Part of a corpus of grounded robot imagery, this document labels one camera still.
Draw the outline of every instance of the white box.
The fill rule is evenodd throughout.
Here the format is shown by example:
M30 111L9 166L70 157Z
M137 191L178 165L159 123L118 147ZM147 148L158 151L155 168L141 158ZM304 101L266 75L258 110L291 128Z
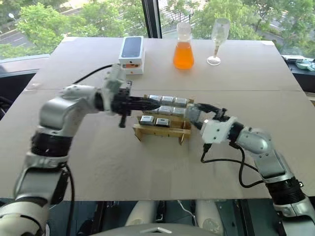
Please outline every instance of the white box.
M144 72L145 50L143 36L124 37L119 53L119 62L127 75L142 75Z

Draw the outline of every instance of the robotic arm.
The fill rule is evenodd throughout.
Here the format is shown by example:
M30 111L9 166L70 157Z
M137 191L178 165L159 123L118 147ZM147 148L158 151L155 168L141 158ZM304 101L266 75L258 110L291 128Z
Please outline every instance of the robotic arm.
M159 103L152 99L131 97L131 82L118 64L101 88L70 85L60 95L44 104L39 126L31 140L22 172L14 189L15 201L0 209L1 236L41 236L45 231L50 204L63 200L69 171L67 161L72 138L86 114L107 111L126 116L132 110L153 110Z
M200 122L198 119L201 111L213 112L215 116ZM306 215L315 224L315 210L284 157L274 149L271 136L261 129L243 126L237 122L236 117L226 116L225 112L224 108L219 109L208 104L199 103L188 107L187 116L200 130L205 143L204 153L212 144L224 141L230 141L232 147L243 147L251 154L279 215Z
M122 116L125 127L132 110L153 110L160 104L152 99L131 97L131 82L119 65L104 78L102 88L71 85L44 104L39 126L31 141L23 169L14 189L15 201L0 208L1 236L41 236L45 231L50 204L63 200L69 178L67 161L72 138L86 114L107 111ZM215 113L213 119L198 121L201 111ZM244 127L226 109L207 104L187 108L190 121L201 131L206 153L213 143L230 141L251 153L256 167L274 201L276 211L285 217L309 216L315 223L315 210L301 190L298 180L283 156L273 147L270 135Z

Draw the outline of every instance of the battery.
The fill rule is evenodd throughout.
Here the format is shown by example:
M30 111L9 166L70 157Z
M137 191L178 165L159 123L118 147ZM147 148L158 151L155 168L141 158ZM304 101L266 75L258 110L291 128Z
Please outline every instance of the battery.
M182 97L175 97L174 106L176 107L186 107L187 99Z
M174 107L172 111L173 116L183 117L186 112L186 108Z
M169 127L169 119L157 118L156 126Z
M169 106L160 106L158 109L158 113L161 115L171 115L172 114L173 107Z
M158 102L161 101L161 96L160 95L150 95L149 98L153 99L153 100L156 100Z
M163 96L161 100L162 105L173 105L174 97Z
M142 116L139 124L154 125L154 116Z

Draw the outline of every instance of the empty glass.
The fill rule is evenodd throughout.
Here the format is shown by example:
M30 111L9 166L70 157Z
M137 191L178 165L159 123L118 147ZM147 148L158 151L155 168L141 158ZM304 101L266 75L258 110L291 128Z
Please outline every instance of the empty glass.
M219 65L221 63L220 58L217 57L219 46L224 43L228 37L230 30L230 21L227 18L218 18L212 29L212 40L215 43L214 55L207 58L207 62L210 65Z

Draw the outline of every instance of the wooden rack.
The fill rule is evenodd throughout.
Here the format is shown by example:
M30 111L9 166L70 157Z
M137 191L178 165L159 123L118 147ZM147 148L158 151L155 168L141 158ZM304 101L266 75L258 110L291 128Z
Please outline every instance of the wooden rack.
M153 134L158 136L167 136L167 137L178 137L179 144L182 145L184 139L189 139L191 134L191 124L188 120L185 120L183 117L177 116L166 116L159 114L151 114L143 112L145 116L154 116L155 120L157 118L166 118L170 120L170 127L159 127L159 126L151 126L151 125L140 125L134 124L133 130L135 136L142 140L143 134Z

